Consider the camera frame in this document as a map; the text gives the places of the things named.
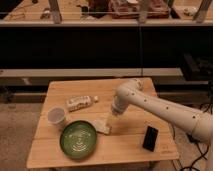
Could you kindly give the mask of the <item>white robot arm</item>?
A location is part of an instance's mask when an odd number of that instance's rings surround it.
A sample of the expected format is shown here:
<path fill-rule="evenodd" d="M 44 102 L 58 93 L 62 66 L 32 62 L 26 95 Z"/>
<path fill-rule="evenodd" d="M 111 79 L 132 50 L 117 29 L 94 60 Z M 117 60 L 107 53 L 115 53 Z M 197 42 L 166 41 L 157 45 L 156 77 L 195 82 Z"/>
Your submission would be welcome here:
<path fill-rule="evenodd" d="M 210 146 L 205 171 L 213 171 L 213 115 L 148 95 L 142 91 L 142 87 L 139 79 L 130 79 L 120 84 L 115 90 L 111 113 L 122 115 L 129 105 L 134 105 L 174 124 Z"/>

